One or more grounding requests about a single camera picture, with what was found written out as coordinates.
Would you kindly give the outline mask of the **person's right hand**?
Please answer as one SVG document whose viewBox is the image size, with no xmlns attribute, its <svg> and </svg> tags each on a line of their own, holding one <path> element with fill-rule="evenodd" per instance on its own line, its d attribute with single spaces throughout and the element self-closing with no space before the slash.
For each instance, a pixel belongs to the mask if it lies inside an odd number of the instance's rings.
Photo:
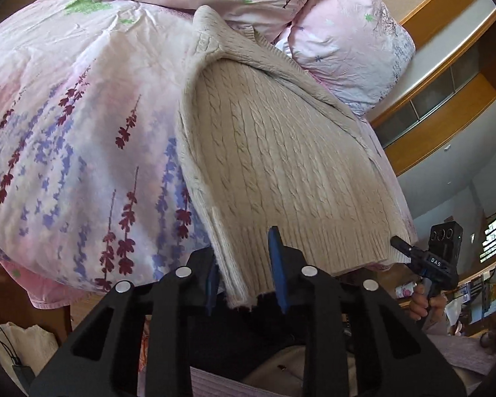
<svg viewBox="0 0 496 397">
<path fill-rule="evenodd" d="M 444 315 L 448 300 L 443 294 L 428 299 L 425 292 L 426 287 L 422 283 L 415 287 L 408 305 L 407 315 L 414 321 L 420 321 L 424 318 L 432 323 L 437 323 Z"/>
</svg>

